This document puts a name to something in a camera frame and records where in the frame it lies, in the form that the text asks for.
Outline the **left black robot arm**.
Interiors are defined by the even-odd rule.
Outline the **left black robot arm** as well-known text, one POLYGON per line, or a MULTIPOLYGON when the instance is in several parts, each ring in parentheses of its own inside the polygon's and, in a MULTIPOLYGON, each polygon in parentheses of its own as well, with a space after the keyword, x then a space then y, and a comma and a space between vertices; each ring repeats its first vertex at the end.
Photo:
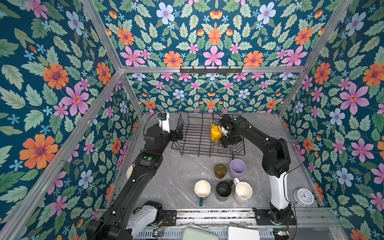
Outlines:
POLYGON ((165 131, 160 125, 150 127, 144 135, 145 145, 136 157, 133 172, 127 183, 99 220, 92 220, 86 228, 89 240, 132 240, 146 226, 160 220, 162 204, 147 202, 134 214, 135 204, 156 174, 163 161, 169 142, 183 139, 184 125, 165 131))

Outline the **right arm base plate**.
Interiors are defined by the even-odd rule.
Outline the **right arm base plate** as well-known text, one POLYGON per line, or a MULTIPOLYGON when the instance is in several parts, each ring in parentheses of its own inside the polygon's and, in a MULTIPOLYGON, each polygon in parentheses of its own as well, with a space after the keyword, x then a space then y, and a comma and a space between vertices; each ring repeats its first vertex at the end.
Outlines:
POLYGON ((267 225, 275 225, 275 226, 295 226, 297 224, 297 219, 294 211, 290 206, 287 208, 278 211, 275 208, 272 209, 257 209, 252 208, 255 219, 258 226, 267 226, 267 225))

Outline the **white mug red inside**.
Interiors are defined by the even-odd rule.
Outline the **white mug red inside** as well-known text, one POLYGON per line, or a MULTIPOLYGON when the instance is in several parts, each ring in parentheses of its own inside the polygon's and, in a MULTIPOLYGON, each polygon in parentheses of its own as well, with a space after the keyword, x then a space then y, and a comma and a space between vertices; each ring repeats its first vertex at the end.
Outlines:
POLYGON ((221 134, 223 136, 226 136, 228 134, 228 131, 224 128, 224 127, 221 127, 221 130, 220 130, 221 134))

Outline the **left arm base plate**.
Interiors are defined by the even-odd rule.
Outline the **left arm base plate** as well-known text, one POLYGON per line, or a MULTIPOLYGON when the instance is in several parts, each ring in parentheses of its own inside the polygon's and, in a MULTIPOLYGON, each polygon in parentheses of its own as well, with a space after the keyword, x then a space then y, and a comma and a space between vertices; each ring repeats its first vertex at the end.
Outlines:
POLYGON ((174 227, 177 221, 177 210, 163 210, 161 215, 157 215, 155 221, 148 224, 148 227, 174 227))

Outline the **yellow mug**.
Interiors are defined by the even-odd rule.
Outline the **yellow mug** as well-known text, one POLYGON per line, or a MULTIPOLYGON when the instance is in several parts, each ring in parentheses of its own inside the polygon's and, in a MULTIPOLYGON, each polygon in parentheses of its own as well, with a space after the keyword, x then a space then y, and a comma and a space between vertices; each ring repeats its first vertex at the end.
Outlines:
POLYGON ((218 143, 223 136, 221 127, 215 124, 211 124, 211 141, 218 143))

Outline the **cream mug green handle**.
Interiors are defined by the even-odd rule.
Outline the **cream mug green handle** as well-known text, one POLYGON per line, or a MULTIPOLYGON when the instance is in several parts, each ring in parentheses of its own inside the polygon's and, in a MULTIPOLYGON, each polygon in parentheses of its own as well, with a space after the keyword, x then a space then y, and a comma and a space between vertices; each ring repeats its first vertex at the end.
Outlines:
POLYGON ((199 206, 202 207, 204 199, 211 193, 211 185, 205 180, 200 180, 196 182, 194 192, 199 197, 199 206))

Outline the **black wire dish rack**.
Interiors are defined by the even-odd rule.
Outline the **black wire dish rack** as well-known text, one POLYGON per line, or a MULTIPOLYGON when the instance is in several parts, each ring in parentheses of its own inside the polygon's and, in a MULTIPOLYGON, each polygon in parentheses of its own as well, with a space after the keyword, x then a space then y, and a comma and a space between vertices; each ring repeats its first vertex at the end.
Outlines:
POLYGON ((244 156, 244 140, 224 148, 220 140, 211 139, 211 128, 217 126, 219 114, 209 113, 181 113, 177 126, 183 126, 183 139, 172 143, 172 149, 178 150, 182 155, 191 154, 209 157, 229 157, 234 159, 237 156, 244 156))

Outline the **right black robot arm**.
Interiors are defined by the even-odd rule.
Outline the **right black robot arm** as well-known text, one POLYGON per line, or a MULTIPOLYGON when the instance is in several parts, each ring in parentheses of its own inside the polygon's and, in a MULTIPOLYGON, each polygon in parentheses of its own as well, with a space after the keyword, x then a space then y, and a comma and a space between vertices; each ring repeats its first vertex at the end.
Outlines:
POLYGON ((219 122, 224 131, 224 136, 220 139, 224 148, 235 145, 245 138, 262 151, 262 167, 269 175, 271 184, 270 220, 276 225, 281 224, 292 214, 287 187, 291 164, 287 142, 265 134, 242 116, 223 115, 219 122))

